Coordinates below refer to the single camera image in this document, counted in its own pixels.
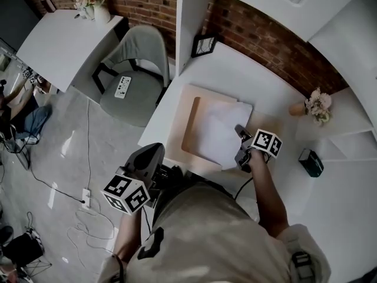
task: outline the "white paper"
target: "white paper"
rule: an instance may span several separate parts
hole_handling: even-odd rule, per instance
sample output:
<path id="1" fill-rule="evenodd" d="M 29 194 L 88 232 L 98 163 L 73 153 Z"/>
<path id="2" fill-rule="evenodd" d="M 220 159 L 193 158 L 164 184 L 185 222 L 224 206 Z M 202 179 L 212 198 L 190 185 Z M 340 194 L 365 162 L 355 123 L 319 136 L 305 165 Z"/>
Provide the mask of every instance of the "white paper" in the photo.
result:
<path id="1" fill-rule="evenodd" d="M 220 164 L 223 170 L 236 167 L 234 157 L 241 146 L 241 138 L 234 128 L 238 124 L 245 127 L 252 110 L 251 105 L 244 103 L 210 103 L 196 131 L 197 152 Z"/>

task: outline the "power outlet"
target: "power outlet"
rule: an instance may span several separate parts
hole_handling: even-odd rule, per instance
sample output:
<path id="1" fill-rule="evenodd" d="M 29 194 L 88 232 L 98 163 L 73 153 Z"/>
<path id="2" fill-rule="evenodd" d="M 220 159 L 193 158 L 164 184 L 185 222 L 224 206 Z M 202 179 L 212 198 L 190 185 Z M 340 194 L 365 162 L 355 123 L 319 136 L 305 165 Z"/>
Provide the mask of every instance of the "power outlet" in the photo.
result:
<path id="1" fill-rule="evenodd" d="M 88 189 L 82 189 L 82 199 L 85 203 L 82 203 L 81 206 L 85 210 L 90 210 L 90 198 L 91 198 L 91 191 Z"/>

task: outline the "beige t-shirt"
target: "beige t-shirt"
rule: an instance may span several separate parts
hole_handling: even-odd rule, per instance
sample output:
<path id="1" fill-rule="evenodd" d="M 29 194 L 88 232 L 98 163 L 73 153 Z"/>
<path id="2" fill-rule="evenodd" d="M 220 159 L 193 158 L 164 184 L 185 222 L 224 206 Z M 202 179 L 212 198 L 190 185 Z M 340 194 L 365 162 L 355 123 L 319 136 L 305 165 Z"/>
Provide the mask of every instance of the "beige t-shirt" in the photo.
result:
<path id="1" fill-rule="evenodd" d="M 198 184 L 164 208 L 151 236 L 124 264 L 124 282 L 290 282 L 286 243 L 292 238 L 310 254 L 316 282 L 327 282 L 328 262 L 305 226 L 272 238 L 232 198 Z M 109 257 L 98 282 L 117 282 L 111 279 L 118 273 Z"/>

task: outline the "chair armrest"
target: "chair armrest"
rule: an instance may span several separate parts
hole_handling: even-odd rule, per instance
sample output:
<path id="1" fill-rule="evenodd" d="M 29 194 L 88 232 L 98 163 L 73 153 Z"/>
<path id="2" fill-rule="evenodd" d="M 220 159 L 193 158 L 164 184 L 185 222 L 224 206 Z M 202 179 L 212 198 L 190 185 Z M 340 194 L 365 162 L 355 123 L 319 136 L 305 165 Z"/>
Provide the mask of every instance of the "chair armrest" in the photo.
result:
<path id="1" fill-rule="evenodd" d="M 164 88 L 161 90 L 161 93 L 160 93 L 160 95 L 158 96 L 158 99 L 157 99 L 157 101 L 156 101 L 156 108 L 157 108 L 158 104 L 160 103 L 161 99 L 163 98 L 163 96 L 164 96 L 166 90 L 167 90 L 167 87 L 164 87 Z"/>
<path id="2" fill-rule="evenodd" d="M 98 65 L 97 69 L 92 74 L 92 78 L 93 78 L 95 84 L 97 85 L 97 87 L 100 90 L 101 94 L 104 94 L 105 88 L 102 85 L 100 78 L 98 77 L 98 75 L 100 74 L 101 71 L 105 71 L 106 73 L 111 74 L 114 77 L 116 77 L 118 75 L 118 72 L 116 72 L 113 69 L 108 68 L 104 63 L 100 63 Z"/>

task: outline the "person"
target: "person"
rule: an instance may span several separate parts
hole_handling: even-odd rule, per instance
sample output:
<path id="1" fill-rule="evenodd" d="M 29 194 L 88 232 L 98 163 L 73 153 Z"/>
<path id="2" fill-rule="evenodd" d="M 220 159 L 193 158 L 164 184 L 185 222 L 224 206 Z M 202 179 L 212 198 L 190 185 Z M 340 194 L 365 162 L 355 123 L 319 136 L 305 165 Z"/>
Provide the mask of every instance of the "person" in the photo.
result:
<path id="1" fill-rule="evenodd" d="M 142 246 L 140 210 L 123 215 L 98 282 L 327 282 L 326 257 L 305 226 L 288 224 L 261 151 L 252 149 L 249 165 L 259 223 L 218 185 L 189 184 L 162 208 L 157 202 Z M 292 245 L 310 257 L 311 276 L 296 269 Z"/>
<path id="2" fill-rule="evenodd" d="M 36 144 L 40 140 L 40 131 L 43 125 L 51 115 L 51 106 L 37 107 L 36 102 L 34 104 L 31 103 L 35 84 L 31 84 L 31 88 L 24 93 L 17 105 L 13 107 L 8 105 L 20 93 L 26 81 L 27 78 L 21 80 L 8 96 L 4 96 L 4 84 L 6 84 L 6 81 L 0 81 L 1 132 L 7 139 L 10 138 L 9 124 L 13 124 L 16 128 L 15 138 L 17 140 L 24 140 L 28 144 Z"/>

